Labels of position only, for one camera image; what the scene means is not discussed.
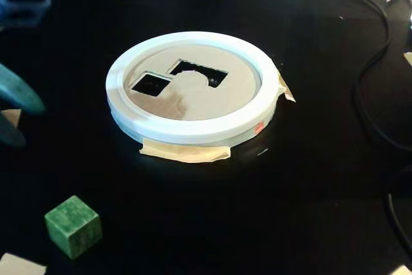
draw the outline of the square hole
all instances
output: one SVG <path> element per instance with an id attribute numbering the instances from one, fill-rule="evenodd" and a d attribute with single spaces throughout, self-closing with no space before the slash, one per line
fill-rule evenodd
<path id="1" fill-rule="evenodd" d="M 132 90 L 139 93 L 145 93 L 146 95 L 157 97 L 162 90 L 170 83 L 169 80 L 157 77 L 146 73 L 137 83 L 133 86 Z"/>

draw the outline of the circular white frame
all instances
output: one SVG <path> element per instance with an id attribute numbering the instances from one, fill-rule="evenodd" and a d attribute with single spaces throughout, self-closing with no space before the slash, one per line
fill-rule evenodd
<path id="1" fill-rule="evenodd" d="M 227 115 L 207 120 L 173 120 L 153 115 L 135 105 L 126 95 L 124 78 L 150 55 L 175 46 L 202 44 L 222 48 L 249 62 L 261 78 L 256 96 Z M 106 92 L 118 121 L 139 135 L 172 144 L 207 144 L 235 137 L 267 116 L 276 103 L 279 73 L 272 60 L 244 40 L 212 32 L 178 32 L 146 40 L 124 52 L 110 67 Z"/>

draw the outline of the red sticker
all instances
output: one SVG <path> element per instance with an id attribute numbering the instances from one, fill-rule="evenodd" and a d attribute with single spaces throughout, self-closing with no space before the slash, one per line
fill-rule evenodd
<path id="1" fill-rule="evenodd" d="M 255 135 L 257 135 L 260 131 L 262 131 L 263 127 L 264 127 L 263 121 L 261 121 L 259 124 L 257 124 L 256 127 L 255 127 Z"/>

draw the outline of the teal object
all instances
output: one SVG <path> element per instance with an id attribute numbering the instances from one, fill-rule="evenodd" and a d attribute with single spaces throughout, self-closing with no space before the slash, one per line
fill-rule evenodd
<path id="1" fill-rule="evenodd" d="M 73 260 L 102 238 L 99 215 L 76 196 L 52 209 L 44 219 L 51 240 Z"/>

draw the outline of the rectangular cutout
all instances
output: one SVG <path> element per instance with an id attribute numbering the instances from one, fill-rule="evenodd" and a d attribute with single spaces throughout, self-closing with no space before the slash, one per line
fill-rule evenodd
<path id="1" fill-rule="evenodd" d="M 170 81 L 167 79 L 145 73 L 136 85 L 133 86 L 132 90 L 157 97 L 169 83 Z"/>
<path id="2" fill-rule="evenodd" d="M 209 81 L 209 86 L 213 88 L 218 87 L 227 75 L 227 72 L 219 71 L 208 67 L 203 67 L 198 64 L 192 64 L 181 59 L 178 65 L 174 67 L 173 70 L 170 72 L 170 74 L 176 75 L 183 71 L 197 71 L 203 74 L 207 77 L 207 80 Z"/>

